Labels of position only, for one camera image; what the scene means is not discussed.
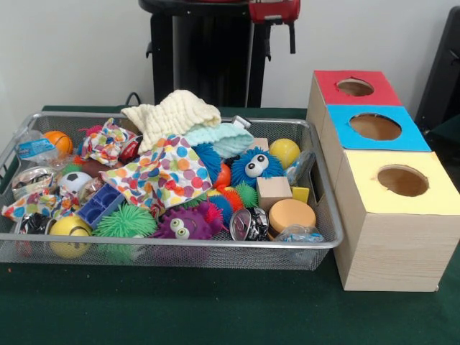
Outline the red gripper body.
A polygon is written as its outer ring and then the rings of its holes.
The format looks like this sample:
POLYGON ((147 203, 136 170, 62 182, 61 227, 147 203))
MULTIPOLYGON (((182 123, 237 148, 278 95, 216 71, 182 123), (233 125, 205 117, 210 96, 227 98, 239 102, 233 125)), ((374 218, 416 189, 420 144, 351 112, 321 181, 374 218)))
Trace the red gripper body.
POLYGON ((255 24, 290 23, 298 19, 300 0, 249 1, 249 14, 255 24))

